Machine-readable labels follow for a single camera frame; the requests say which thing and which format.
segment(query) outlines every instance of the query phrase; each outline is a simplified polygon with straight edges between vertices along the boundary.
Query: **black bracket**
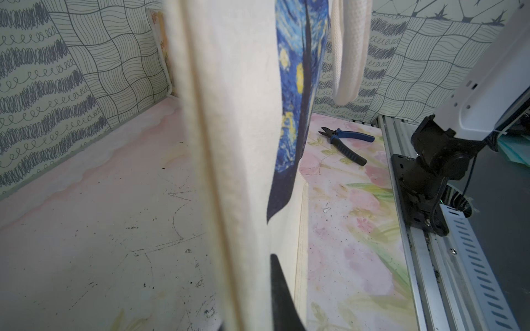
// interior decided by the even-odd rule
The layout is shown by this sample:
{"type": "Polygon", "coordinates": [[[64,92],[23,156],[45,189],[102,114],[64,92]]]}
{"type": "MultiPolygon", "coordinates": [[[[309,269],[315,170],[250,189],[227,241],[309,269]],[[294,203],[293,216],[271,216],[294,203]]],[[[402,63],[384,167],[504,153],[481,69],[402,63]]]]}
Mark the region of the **black bracket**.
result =
{"type": "Polygon", "coordinates": [[[394,176],[399,190],[399,204],[405,223],[411,227],[420,228],[427,232],[433,232],[442,236],[449,234],[449,228],[442,214],[439,201],[426,200],[421,194],[411,194],[403,185],[403,175],[415,164],[415,159],[394,154],[391,157],[394,176]],[[429,219],[432,206],[436,203],[433,220],[429,219]]]}

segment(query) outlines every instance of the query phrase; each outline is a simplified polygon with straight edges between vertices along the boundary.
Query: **patterned wallpaper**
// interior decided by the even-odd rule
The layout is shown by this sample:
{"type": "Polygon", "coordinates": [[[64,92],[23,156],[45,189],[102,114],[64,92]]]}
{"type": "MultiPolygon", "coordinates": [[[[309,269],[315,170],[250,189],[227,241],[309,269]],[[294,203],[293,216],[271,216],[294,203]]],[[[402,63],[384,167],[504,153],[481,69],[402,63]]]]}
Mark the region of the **patterned wallpaper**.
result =
{"type": "Polygon", "coordinates": [[[518,0],[374,0],[357,99],[333,102],[328,38],[313,111],[363,122],[378,114],[420,122],[460,85],[518,7],[518,0]]]}
{"type": "Polygon", "coordinates": [[[0,0],[0,198],[167,95],[160,1],[0,0]]]}

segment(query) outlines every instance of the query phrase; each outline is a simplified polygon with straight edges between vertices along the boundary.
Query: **floral tablecloth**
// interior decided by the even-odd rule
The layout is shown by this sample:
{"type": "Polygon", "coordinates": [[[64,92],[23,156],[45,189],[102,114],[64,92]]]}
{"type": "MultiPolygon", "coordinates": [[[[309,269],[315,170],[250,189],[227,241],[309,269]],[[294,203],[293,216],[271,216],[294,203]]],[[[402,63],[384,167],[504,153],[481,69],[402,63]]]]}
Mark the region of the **floral tablecloth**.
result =
{"type": "Polygon", "coordinates": [[[313,114],[300,172],[310,185],[308,330],[417,330],[381,130],[313,114]],[[375,136],[342,139],[367,164],[321,127],[375,136]]]}

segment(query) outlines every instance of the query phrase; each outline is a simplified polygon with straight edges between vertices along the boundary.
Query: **white robot arm casing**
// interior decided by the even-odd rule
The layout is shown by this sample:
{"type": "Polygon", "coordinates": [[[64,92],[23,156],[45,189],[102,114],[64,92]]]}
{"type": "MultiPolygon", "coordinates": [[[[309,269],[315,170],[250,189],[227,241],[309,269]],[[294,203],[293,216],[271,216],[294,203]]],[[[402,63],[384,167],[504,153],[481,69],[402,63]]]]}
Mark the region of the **white robot arm casing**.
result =
{"type": "Polygon", "coordinates": [[[483,140],[530,86],[530,5],[521,4],[434,122],[455,138],[483,140]]]}

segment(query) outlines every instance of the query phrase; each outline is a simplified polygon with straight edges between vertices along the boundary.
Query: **wire cutters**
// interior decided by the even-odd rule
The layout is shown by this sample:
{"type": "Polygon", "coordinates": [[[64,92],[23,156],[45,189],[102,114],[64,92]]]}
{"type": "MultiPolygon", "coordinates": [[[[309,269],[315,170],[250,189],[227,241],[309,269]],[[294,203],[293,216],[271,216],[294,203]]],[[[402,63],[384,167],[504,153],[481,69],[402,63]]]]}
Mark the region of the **wire cutters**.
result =
{"type": "Polygon", "coordinates": [[[366,159],[349,149],[348,146],[344,145],[344,143],[340,141],[340,138],[354,138],[373,142],[375,140],[374,136],[366,135],[364,133],[355,131],[342,131],[341,129],[333,131],[328,128],[322,128],[322,130],[324,130],[324,132],[319,131],[319,133],[330,138],[330,143],[332,145],[335,145],[335,147],[347,158],[361,166],[364,166],[366,164],[366,159]]]}

